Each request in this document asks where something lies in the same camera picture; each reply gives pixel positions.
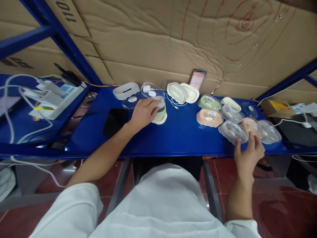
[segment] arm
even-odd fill
[[[237,177],[230,190],[226,208],[226,221],[252,220],[253,170],[257,162],[264,157],[264,146],[260,139],[249,132],[249,143],[241,152],[241,141],[237,140],[234,148],[234,160]]]
[[[96,182],[101,179],[116,162],[131,138],[154,119],[159,110],[159,108],[154,108],[159,103],[160,101],[154,99],[139,100],[131,120],[88,157],[72,176],[66,188],[78,183]]]

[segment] tiled floor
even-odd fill
[[[209,160],[209,164],[224,217],[228,193],[236,175],[235,163],[233,159],[218,159]],[[101,200],[104,204],[98,224],[105,217],[121,166],[122,162],[116,162],[108,174],[98,183]],[[57,164],[51,171],[61,184],[66,184],[75,170],[73,164],[68,168],[62,168]],[[275,175],[273,172],[263,172],[256,168],[254,176],[256,178],[273,178]],[[203,171],[201,171],[200,185],[206,204],[208,204]],[[127,195],[133,187],[131,170],[124,194]],[[37,189],[38,193],[56,191],[61,191],[61,189],[53,184],[50,177],[47,177]],[[253,192],[254,219],[258,222],[258,231],[262,237],[317,237],[317,196],[285,187],[262,186],[256,183]],[[0,213],[0,236],[4,238],[28,237],[52,203],[53,201],[47,201]]]

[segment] person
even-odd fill
[[[154,99],[137,103],[132,119],[74,173],[30,237],[260,237],[252,215],[252,173],[264,147],[252,134],[245,151],[240,140],[235,144],[237,177],[229,193],[225,225],[208,211],[191,173],[163,164],[146,173],[97,226],[103,205],[95,184],[132,137],[154,119],[158,104]]]

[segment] person's left hand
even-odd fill
[[[140,131],[154,120],[159,111],[159,107],[155,107],[160,103],[160,100],[155,99],[139,100],[134,108],[132,118],[127,124],[135,129],[136,132]]]

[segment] cardboard wall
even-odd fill
[[[40,27],[19,0],[1,1],[0,8],[6,9],[0,15],[0,40],[5,40]],[[94,45],[88,39],[71,34],[70,37],[86,57],[86,60],[100,80],[105,84],[114,84]],[[51,38],[44,39],[27,49],[1,60],[0,73],[24,73],[34,76],[60,74],[54,63],[58,63],[66,70],[73,71],[81,80],[86,80]]]
[[[105,83],[188,82],[204,68],[201,94],[223,81],[215,95],[251,99],[317,56],[317,15],[273,0],[46,2],[82,52],[102,60]],[[17,4],[2,1],[0,21],[36,27]],[[311,88],[302,82],[277,97],[317,102]]]

